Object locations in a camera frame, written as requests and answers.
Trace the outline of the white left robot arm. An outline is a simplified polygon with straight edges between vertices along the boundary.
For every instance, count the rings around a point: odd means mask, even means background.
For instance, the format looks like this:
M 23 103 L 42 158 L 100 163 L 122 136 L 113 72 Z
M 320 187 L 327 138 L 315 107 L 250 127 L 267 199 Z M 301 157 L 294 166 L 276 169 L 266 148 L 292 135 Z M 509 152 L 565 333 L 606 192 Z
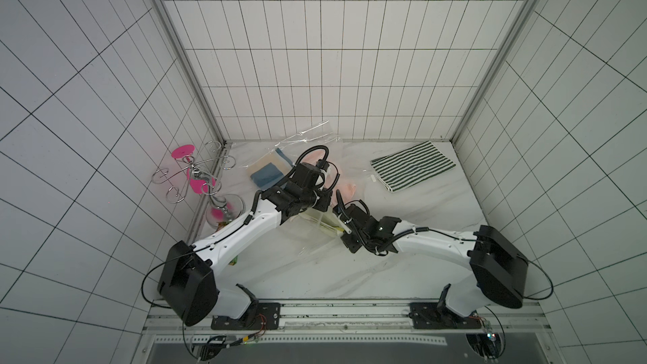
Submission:
M 330 165 L 322 159 L 296 164 L 273 187 L 255 193 L 246 215 L 195 244 L 180 241 L 171 247 L 161 264 L 158 293 L 184 325 L 211 315 L 236 320 L 246 315 L 254 301 L 251 292 L 240 284 L 218 286 L 217 277 L 257 239 L 290 218 L 311 208 L 325 212 L 334 188 L 325 186 Z

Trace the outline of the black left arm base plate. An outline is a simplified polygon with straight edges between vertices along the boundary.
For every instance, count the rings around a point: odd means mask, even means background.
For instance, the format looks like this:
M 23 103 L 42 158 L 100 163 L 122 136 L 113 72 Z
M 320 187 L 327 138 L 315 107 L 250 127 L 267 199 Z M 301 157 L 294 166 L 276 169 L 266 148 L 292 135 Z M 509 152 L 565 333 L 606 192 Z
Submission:
M 237 284 L 219 293 L 211 315 L 212 330 L 277 330 L 281 304 L 261 301 L 247 287 Z

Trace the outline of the pale yellow towel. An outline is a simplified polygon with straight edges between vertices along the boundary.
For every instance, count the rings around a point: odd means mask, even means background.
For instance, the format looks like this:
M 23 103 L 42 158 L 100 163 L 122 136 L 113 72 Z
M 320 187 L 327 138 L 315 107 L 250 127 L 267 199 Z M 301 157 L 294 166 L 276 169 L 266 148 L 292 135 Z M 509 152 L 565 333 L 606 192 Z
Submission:
M 333 212 L 320 212 L 318 210 L 308 209 L 306 212 L 302 212 L 299 217 L 330 237 L 338 238 L 345 233 L 342 222 L 340 222 L 340 219 Z

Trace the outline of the clear plastic vacuum bag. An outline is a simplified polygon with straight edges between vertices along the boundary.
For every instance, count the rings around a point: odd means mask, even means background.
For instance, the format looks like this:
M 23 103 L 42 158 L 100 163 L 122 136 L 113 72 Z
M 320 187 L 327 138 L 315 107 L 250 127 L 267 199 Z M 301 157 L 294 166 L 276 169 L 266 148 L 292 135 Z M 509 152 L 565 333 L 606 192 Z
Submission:
M 390 232 L 360 198 L 362 187 L 343 156 L 343 140 L 328 121 L 277 143 L 249 168 L 257 190 L 240 226 L 259 225 L 263 207 L 278 219 L 276 227 L 314 211 L 353 254 L 359 249 L 379 257 L 394 253 Z

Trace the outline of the blue and beige towel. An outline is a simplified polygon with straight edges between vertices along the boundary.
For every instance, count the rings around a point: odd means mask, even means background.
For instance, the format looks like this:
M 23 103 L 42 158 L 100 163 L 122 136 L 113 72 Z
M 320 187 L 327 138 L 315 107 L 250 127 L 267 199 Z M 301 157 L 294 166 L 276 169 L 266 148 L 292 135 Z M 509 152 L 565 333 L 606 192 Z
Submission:
M 260 190 L 267 190 L 287 175 L 292 167 L 293 161 L 275 148 L 249 165 L 246 173 Z

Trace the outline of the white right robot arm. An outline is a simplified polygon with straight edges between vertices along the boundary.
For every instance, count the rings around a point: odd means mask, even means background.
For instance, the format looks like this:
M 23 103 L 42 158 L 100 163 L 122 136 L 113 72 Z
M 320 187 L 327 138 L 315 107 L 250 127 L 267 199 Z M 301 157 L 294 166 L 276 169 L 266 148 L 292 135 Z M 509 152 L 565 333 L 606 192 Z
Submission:
M 443 288 L 440 310 L 468 317 L 491 303 L 504 308 L 523 306 L 529 262 L 527 257 L 494 227 L 482 225 L 473 232 L 452 232 L 421 227 L 398 217 L 379 220 L 362 201 L 344 205 L 333 213 L 344 230 L 341 236 L 355 254 L 364 248 L 376 256 L 423 254 L 463 267 L 470 274 Z

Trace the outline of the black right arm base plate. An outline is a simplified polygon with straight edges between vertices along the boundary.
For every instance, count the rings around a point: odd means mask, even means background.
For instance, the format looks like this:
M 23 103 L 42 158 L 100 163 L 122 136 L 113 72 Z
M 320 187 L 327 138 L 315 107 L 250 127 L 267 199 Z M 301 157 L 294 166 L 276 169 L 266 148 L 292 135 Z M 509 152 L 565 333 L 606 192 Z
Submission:
M 451 285 L 446 285 L 440 299 L 409 305 L 409 318 L 416 330 L 480 330 L 482 323 L 471 316 L 461 317 L 446 307 L 446 297 Z

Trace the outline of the green white striped towel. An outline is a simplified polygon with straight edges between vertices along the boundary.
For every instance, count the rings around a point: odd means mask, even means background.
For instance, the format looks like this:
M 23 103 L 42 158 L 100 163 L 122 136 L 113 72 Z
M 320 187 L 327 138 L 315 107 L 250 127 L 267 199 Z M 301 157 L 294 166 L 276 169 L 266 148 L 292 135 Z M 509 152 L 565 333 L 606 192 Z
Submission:
M 431 142 L 375 158 L 370 164 L 392 193 L 419 185 L 456 167 L 456 163 Z

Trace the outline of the pink towel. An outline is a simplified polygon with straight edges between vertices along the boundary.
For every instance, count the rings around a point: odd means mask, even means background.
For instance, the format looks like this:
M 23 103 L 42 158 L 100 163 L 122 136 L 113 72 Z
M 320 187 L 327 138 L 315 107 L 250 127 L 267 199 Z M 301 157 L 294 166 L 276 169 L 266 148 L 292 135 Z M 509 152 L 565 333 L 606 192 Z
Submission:
M 323 156 L 325 156 L 325 152 L 323 150 L 315 150 L 309 155 L 307 155 L 303 159 L 303 162 L 316 165 L 318 160 L 323 158 Z M 324 188 L 329 188 L 335 181 L 336 175 L 340 174 L 340 178 L 336 182 L 336 185 L 334 186 L 331 192 L 330 207 L 335 207 L 337 205 L 337 197 L 336 197 L 337 190 L 340 192 L 340 195 L 344 202 L 349 202 L 354 200 L 355 195 L 357 193 L 357 184 L 344 173 L 344 170 L 340 170 L 340 172 L 337 171 L 336 167 L 339 164 L 335 162 L 333 159 L 328 158 L 328 163 L 330 164 L 330 166 L 326 169 L 326 180 L 325 180 L 325 185 L 323 186 Z

